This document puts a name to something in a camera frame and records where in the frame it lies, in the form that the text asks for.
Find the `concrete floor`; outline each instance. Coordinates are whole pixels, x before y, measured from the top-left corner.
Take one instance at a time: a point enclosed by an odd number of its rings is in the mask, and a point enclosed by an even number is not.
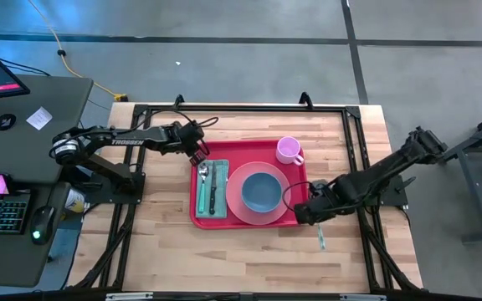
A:
[[[346,38],[339,0],[37,0],[60,33],[156,37]],[[357,38],[482,40],[482,0],[350,0]],[[47,33],[27,4],[0,0],[0,33]],[[347,45],[64,43],[70,64],[131,101],[358,104]],[[392,147],[417,125],[449,146],[482,120],[482,48],[359,47],[370,104],[382,105]],[[68,75],[50,42],[0,41],[0,57]],[[110,107],[94,89],[90,99]],[[93,104],[84,123],[105,125]],[[479,217],[456,162],[405,176],[425,288],[482,297]]]

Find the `white paper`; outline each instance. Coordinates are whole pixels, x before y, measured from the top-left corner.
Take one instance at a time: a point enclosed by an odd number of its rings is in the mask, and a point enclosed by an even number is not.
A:
[[[53,116],[45,108],[40,107],[33,115],[27,118],[27,122],[35,129],[41,130],[52,118]]]

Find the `green napkin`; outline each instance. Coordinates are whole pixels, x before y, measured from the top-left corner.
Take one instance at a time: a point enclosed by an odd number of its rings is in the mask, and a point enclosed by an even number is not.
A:
[[[215,168],[217,168],[217,190],[215,190],[215,214],[209,214],[209,198],[211,197],[211,182],[213,174],[213,162],[215,162]],[[226,218],[226,183],[228,181],[228,160],[205,160],[208,166],[208,176],[204,182],[204,198],[200,197],[200,187],[202,184],[202,178],[197,174],[197,203],[196,203],[196,217],[197,218]]]

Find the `pink cup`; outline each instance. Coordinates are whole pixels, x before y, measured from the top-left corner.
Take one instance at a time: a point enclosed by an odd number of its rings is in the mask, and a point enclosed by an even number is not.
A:
[[[276,159],[283,164],[295,163],[300,166],[305,159],[299,155],[300,142],[293,137],[284,137],[278,141],[276,146]]]

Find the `knife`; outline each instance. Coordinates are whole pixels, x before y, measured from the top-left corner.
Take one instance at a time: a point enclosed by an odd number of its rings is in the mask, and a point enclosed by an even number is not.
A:
[[[211,172],[211,196],[209,197],[209,214],[215,214],[215,191],[217,190],[217,167],[215,161],[212,164]]]

